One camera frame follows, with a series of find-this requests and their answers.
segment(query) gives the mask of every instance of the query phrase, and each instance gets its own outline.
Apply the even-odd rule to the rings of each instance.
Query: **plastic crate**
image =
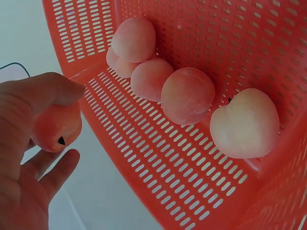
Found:
[[[307,229],[307,2],[305,0],[44,0],[63,73],[87,86],[82,111],[131,188],[169,230]],[[125,19],[145,16],[157,54],[192,66],[217,95],[193,126],[168,121],[106,64]],[[275,102],[276,148],[237,160],[214,146],[211,113],[255,87]]]

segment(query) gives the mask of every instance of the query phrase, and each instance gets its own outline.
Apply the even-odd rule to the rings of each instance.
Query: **black mark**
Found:
[[[59,143],[60,145],[66,145],[66,143],[65,143],[65,141],[64,141],[64,137],[60,137],[60,138],[58,139],[58,143]]]

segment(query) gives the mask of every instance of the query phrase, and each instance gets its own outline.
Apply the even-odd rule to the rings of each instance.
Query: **pale peach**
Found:
[[[268,95],[246,89],[213,113],[210,132],[215,145],[226,156],[263,157],[276,144],[279,117]]]

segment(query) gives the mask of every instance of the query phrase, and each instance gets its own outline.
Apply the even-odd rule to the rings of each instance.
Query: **toy peach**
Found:
[[[211,79],[192,68],[175,71],[162,88],[161,106],[165,115],[179,125],[192,125],[204,118],[215,97]]]
[[[174,72],[172,66],[160,58],[141,63],[131,77],[133,92],[153,102],[161,101],[161,92],[166,79]]]
[[[139,63],[154,54],[155,42],[155,30],[151,22],[145,18],[129,18],[118,27],[111,45],[120,58]]]
[[[116,53],[114,53],[114,50],[112,47],[109,48],[109,50],[106,53],[106,63],[112,68],[115,68],[116,62],[118,60],[118,56]]]
[[[79,136],[82,129],[78,102],[72,105],[51,105],[35,117],[32,140],[48,152],[60,152]]]
[[[139,63],[127,62],[122,58],[118,58],[114,66],[115,72],[122,78],[131,78],[131,75]]]
[[[260,90],[245,89],[215,110],[210,132],[217,148],[232,158],[267,155],[275,146],[279,117],[272,100]]]

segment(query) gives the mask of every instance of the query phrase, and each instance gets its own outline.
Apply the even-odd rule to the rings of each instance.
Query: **white background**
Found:
[[[1,0],[0,67],[19,62],[31,76],[60,72],[41,0]],[[50,206],[50,230],[161,229],[121,177],[90,127],[72,145],[80,163]],[[30,158],[38,149],[27,152]]]

